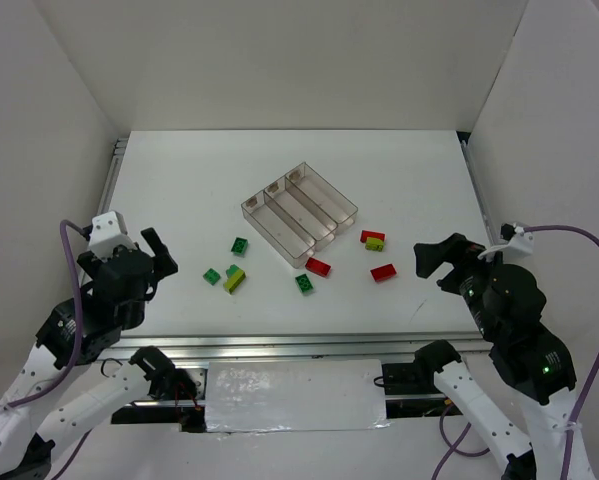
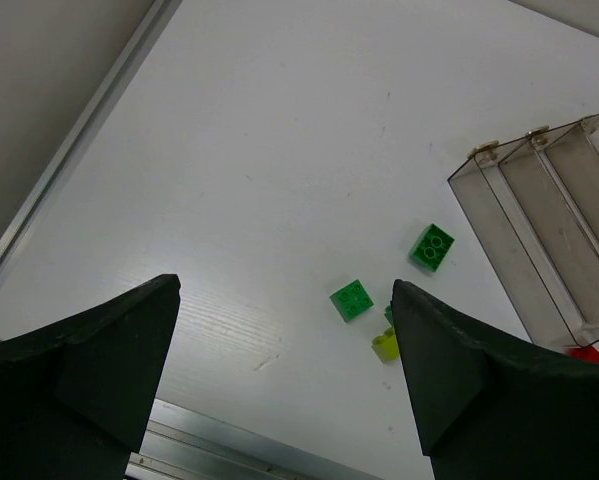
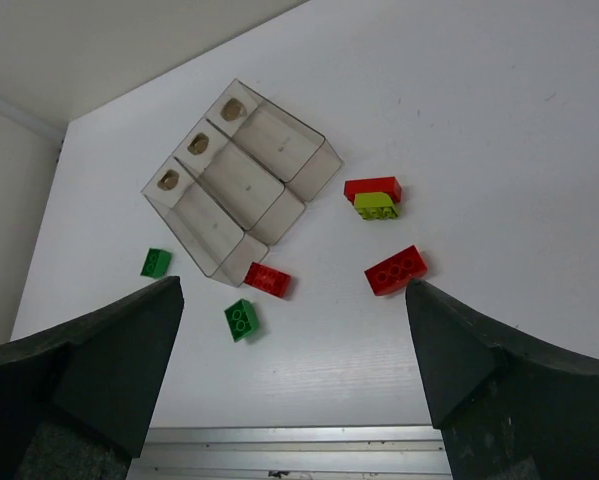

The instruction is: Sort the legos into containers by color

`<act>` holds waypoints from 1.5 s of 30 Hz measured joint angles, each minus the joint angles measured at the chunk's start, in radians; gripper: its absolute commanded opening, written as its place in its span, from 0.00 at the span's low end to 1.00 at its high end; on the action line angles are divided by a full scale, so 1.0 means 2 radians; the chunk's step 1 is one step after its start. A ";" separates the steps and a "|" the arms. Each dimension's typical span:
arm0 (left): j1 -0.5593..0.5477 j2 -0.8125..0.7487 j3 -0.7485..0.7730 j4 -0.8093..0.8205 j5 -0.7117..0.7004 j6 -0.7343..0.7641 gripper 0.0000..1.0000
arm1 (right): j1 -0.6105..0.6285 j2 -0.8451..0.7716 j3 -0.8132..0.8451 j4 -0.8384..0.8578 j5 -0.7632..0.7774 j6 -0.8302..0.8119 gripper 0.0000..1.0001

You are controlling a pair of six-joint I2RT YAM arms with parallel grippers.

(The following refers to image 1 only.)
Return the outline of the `small green square lego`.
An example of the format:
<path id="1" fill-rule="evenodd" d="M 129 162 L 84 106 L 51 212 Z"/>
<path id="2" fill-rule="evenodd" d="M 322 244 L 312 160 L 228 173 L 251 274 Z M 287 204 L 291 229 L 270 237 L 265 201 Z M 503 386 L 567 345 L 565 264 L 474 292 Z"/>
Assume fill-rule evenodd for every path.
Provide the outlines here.
<path id="1" fill-rule="evenodd" d="M 210 285 L 215 285 L 221 279 L 221 275 L 218 271 L 213 268 L 209 268 L 204 274 L 203 279 Z"/>

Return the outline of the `dark green sloped lego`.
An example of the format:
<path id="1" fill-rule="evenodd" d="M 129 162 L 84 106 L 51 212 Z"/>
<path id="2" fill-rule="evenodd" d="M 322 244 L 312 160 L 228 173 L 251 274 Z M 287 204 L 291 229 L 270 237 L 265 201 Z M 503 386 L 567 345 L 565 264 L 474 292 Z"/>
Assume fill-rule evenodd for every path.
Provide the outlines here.
<path id="1" fill-rule="evenodd" d="M 227 270 L 226 270 L 226 275 L 227 275 L 227 279 L 238 279 L 238 278 L 242 278 L 243 275 L 245 274 L 245 272 L 238 267 L 236 264 L 232 264 Z"/>

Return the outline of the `lime lego block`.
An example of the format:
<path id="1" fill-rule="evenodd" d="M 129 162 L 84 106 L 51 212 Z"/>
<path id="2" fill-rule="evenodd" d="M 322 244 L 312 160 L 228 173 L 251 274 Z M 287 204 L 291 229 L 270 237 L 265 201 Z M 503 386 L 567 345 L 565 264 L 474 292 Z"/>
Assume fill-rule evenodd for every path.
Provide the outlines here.
<path id="1" fill-rule="evenodd" d="M 241 283 L 245 280 L 246 273 L 242 269 L 236 269 L 232 274 L 228 276 L 228 279 L 223 284 L 224 290 L 232 295 L 235 290 L 241 285 Z"/>

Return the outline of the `red lego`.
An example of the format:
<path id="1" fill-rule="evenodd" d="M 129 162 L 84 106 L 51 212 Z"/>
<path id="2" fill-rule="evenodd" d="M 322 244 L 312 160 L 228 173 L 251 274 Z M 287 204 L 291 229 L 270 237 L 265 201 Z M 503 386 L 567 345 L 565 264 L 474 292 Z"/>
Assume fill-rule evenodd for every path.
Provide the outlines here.
<path id="1" fill-rule="evenodd" d="M 394 278 L 397 275 L 397 271 L 393 264 L 386 264 L 371 269 L 370 274 L 376 283 L 381 283 Z"/>
<path id="2" fill-rule="evenodd" d="M 329 264 L 327 264 L 323 261 L 320 261 L 314 257 L 310 257 L 307 260 L 307 262 L 305 264 L 305 268 L 309 272 L 311 272 L 315 275 L 318 275 L 320 277 L 323 277 L 323 278 L 327 278 L 332 269 L 332 267 Z"/>
<path id="3" fill-rule="evenodd" d="M 360 241 L 366 243 L 369 238 L 385 241 L 386 235 L 382 232 L 375 232 L 369 230 L 362 230 L 360 235 Z"/>

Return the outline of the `green lego two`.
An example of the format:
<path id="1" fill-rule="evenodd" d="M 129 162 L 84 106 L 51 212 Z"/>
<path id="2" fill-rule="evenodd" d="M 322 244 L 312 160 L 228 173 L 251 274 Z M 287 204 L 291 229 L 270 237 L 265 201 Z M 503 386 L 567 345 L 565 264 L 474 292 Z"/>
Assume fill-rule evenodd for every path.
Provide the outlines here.
<path id="1" fill-rule="evenodd" d="M 230 252 L 238 257 L 244 257 L 246 254 L 248 248 L 248 240 L 246 238 L 242 238 L 242 237 L 236 237 Z"/>

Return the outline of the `small lime lego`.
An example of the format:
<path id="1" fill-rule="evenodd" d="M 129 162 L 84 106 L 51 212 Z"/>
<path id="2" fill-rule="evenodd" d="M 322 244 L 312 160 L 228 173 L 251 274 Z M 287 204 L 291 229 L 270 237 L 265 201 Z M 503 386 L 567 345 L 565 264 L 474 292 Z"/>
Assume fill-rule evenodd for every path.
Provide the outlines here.
<path id="1" fill-rule="evenodd" d="M 365 248 L 371 251 L 381 252 L 384 249 L 385 242 L 376 237 L 367 237 L 365 241 Z"/>

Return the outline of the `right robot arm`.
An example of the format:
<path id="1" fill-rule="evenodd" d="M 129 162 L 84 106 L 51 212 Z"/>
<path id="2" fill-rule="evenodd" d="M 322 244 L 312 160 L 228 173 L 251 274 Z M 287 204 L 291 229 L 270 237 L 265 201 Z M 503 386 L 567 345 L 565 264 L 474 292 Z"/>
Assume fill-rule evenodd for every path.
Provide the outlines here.
<path id="1" fill-rule="evenodd" d="M 533 251 L 538 227 L 505 224 L 502 243 L 485 247 L 455 233 L 414 247 L 416 274 L 430 277 L 442 264 L 451 271 L 439 288 L 460 296 L 501 380 L 517 393 L 527 426 L 519 430 L 478 386 L 459 353 L 446 340 L 415 354 L 421 377 L 460 410 L 494 455 L 505 479 L 591 479 L 579 416 L 599 370 L 599 352 L 583 386 L 566 344 L 541 322 L 547 299 L 533 274 L 508 263 L 505 254 Z M 577 234 L 599 248 L 599 239 Z"/>

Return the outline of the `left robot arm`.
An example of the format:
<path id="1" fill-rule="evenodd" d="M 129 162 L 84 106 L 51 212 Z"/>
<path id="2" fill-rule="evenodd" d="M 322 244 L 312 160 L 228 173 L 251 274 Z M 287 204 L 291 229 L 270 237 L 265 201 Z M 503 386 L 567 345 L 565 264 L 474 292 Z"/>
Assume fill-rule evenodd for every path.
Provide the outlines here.
<path id="1" fill-rule="evenodd" d="M 156 346 L 139 348 L 99 385 L 66 405 L 65 391 L 124 330 L 139 326 L 159 282 L 178 266 L 156 231 L 141 235 L 143 251 L 115 223 L 78 228 L 88 242 L 75 256 L 60 224 L 72 298 L 58 304 L 36 335 L 25 364 L 0 399 L 0 479 L 43 479 L 70 445 L 81 447 L 89 433 L 125 404 L 197 399 L 196 382 Z"/>

